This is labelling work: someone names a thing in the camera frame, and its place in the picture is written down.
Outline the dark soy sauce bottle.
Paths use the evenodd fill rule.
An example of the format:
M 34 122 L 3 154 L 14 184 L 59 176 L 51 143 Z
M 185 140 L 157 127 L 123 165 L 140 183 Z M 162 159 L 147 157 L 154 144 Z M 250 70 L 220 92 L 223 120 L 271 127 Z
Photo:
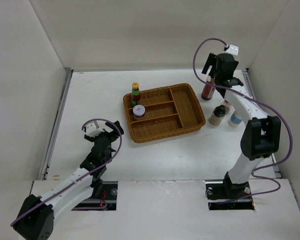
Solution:
M 215 83 L 215 80 L 213 78 L 211 78 L 210 76 L 208 76 L 206 79 L 206 83 L 213 85 Z M 210 86 L 207 84 L 204 86 L 204 88 L 202 90 L 201 98 L 203 100 L 209 101 L 213 97 L 216 88 L 214 86 Z

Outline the yellow-capped green-label sauce bottle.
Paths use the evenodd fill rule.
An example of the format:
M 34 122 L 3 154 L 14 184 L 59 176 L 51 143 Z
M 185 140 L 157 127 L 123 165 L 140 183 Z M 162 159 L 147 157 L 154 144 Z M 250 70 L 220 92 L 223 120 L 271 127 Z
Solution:
M 131 105 L 134 107 L 139 104 L 141 100 L 141 93 L 139 89 L 139 83 L 133 82 L 132 83 L 132 90 L 131 90 Z

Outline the black-capped pepper grinder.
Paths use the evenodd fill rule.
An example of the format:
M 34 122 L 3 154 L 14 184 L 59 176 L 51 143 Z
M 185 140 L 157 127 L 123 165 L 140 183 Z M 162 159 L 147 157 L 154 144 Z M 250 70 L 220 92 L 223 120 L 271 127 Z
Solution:
M 208 121 L 213 126 L 219 126 L 226 115 L 226 108 L 224 105 L 217 106 L 211 113 Z

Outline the silver-capped white blue jar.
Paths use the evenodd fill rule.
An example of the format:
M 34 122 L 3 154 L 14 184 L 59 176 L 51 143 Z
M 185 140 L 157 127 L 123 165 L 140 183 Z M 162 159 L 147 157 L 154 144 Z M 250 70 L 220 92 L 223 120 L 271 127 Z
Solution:
M 242 123 L 242 118 L 235 110 L 228 120 L 228 125 L 232 128 L 237 128 Z

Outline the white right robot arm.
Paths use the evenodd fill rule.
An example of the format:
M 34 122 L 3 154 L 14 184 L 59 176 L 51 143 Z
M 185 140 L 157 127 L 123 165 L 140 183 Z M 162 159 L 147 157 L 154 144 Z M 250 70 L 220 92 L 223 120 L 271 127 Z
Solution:
M 210 53 L 202 70 L 214 80 L 216 90 L 233 106 L 245 125 L 240 140 L 241 154 L 218 187 L 226 199 L 239 196 L 248 186 L 252 171 L 277 152 L 280 144 L 280 118 L 265 113 L 248 94 L 244 83 L 234 77 L 238 64 L 231 54 Z

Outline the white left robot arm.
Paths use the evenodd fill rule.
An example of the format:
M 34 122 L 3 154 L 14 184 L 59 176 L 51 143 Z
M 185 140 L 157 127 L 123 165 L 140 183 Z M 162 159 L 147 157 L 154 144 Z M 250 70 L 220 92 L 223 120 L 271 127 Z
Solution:
M 47 240 L 67 212 L 88 198 L 95 200 L 102 195 L 101 176 L 119 153 L 112 143 L 122 140 L 124 130 L 119 121 L 109 120 L 104 122 L 111 131 L 98 130 L 98 122 L 98 118 L 91 119 L 81 128 L 93 147 L 80 166 L 50 191 L 40 196 L 30 194 L 24 200 L 10 226 L 25 240 Z

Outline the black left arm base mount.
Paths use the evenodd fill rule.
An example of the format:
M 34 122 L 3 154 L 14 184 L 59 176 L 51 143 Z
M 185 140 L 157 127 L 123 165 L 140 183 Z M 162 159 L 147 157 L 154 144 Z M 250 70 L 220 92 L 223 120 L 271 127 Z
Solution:
M 73 211 L 115 211 L 117 209 L 118 181 L 99 180 L 92 196 L 83 200 Z

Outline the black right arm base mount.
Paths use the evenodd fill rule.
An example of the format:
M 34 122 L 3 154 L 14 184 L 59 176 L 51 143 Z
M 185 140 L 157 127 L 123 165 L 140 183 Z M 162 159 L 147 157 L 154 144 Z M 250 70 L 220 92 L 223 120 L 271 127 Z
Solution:
M 205 196 L 208 199 L 208 209 L 211 211 L 254 210 L 248 182 L 231 185 L 223 181 L 206 181 Z

